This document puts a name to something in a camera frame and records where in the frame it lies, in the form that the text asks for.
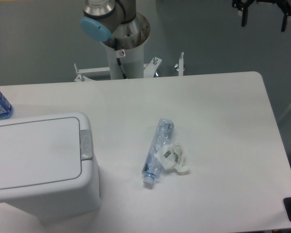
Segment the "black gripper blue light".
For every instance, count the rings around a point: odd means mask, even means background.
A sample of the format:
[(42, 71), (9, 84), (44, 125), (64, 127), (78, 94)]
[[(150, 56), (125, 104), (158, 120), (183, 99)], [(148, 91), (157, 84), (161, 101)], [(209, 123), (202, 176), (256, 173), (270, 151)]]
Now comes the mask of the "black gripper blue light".
[(245, 27), (247, 24), (248, 7), (254, 2), (276, 4), (284, 14), (283, 20), (282, 20), (281, 32), (285, 31), (288, 17), (291, 17), (291, 0), (233, 0), (231, 4), (232, 7), (237, 8), (238, 11), (242, 13), (242, 21), (241, 21), (242, 27)]

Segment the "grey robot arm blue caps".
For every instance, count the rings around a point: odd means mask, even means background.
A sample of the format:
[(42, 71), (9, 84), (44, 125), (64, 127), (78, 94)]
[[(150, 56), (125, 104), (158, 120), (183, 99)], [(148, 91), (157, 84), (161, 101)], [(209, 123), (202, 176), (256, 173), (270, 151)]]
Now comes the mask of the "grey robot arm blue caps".
[[(242, 14), (242, 27), (247, 24), (248, 8), (254, 2), (276, 4), (283, 13), (281, 32), (286, 30), (291, 0), (232, 0), (232, 8)], [(136, 0), (85, 0), (82, 11), (81, 29), (109, 48), (129, 50), (149, 38), (150, 24), (136, 11)]]

